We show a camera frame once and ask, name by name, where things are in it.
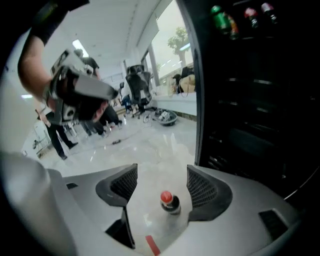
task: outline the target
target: black shoe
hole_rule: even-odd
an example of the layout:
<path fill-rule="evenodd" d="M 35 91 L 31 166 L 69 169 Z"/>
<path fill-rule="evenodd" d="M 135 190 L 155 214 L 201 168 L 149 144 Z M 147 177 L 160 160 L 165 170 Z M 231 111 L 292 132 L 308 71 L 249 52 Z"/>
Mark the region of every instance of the black shoe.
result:
<path fill-rule="evenodd" d="M 72 145 L 69 147 L 69 149 L 72 149 L 74 146 L 78 145 L 78 142 L 72 143 Z"/>

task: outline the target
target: ceiling light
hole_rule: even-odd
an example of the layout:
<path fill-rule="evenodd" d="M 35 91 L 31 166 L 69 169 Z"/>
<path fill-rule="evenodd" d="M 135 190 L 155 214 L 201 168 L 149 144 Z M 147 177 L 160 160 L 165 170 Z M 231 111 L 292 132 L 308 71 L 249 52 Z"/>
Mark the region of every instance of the ceiling light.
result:
<path fill-rule="evenodd" d="M 189 48 L 190 47 L 190 43 L 187 43 L 185 46 L 182 46 L 181 48 L 180 48 L 180 51 L 183 51 L 183 50 L 185 50 L 185 49 L 187 49 L 187 48 Z"/>
<path fill-rule="evenodd" d="M 22 99 L 31 99 L 33 96 L 31 94 L 24 94 L 24 95 L 21 95 L 21 98 Z"/>
<path fill-rule="evenodd" d="M 72 42 L 74 48 L 76 49 L 81 49 L 83 52 L 83 57 L 89 57 L 89 54 L 87 53 L 86 49 L 84 48 L 84 46 L 82 45 L 82 43 L 79 41 L 79 39 L 74 40 Z"/>

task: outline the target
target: black shirt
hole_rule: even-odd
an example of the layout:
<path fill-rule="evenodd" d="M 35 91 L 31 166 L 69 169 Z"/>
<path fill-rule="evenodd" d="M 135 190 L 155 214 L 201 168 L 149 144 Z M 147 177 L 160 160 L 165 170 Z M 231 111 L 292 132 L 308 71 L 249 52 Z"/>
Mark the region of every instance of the black shirt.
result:
<path fill-rule="evenodd" d="M 89 65 L 91 68 L 93 68 L 93 75 L 97 77 L 96 69 L 98 69 L 99 66 L 96 61 L 91 57 L 82 57 L 81 60 L 84 64 Z"/>

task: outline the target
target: green bottle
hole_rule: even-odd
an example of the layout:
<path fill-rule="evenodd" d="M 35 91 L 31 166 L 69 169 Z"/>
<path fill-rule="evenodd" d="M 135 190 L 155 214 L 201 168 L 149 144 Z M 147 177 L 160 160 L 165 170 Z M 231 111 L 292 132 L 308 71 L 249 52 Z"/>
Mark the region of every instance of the green bottle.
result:
<path fill-rule="evenodd" d="M 229 34 L 231 31 L 231 25 L 228 15 L 222 11 L 222 8 L 219 5 L 215 5 L 211 8 L 211 15 L 213 16 L 215 27 L 220 30 L 222 34 Z"/>

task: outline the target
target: bottle with red cap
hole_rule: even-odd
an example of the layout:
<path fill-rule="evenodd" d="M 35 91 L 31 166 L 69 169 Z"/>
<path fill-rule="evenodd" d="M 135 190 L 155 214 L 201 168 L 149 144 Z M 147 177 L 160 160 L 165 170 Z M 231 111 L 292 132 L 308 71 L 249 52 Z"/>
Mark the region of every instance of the bottle with red cap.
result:
<path fill-rule="evenodd" d="M 245 9 L 244 17 L 250 21 L 251 27 L 253 29 L 257 29 L 259 27 L 259 23 L 258 23 L 258 19 L 257 19 L 258 12 L 255 9 L 253 9 L 251 7 Z"/>
<path fill-rule="evenodd" d="M 160 196 L 162 209 L 171 215 L 178 215 L 181 212 L 180 200 L 169 191 L 163 191 Z"/>
<path fill-rule="evenodd" d="M 265 15 L 267 15 L 269 17 L 269 20 L 271 21 L 272 24 L 278 23 L 274 7 L 270 3 L 268 3 L 268 2 L 263 3 L 261 5 L 261 10 Z"/>

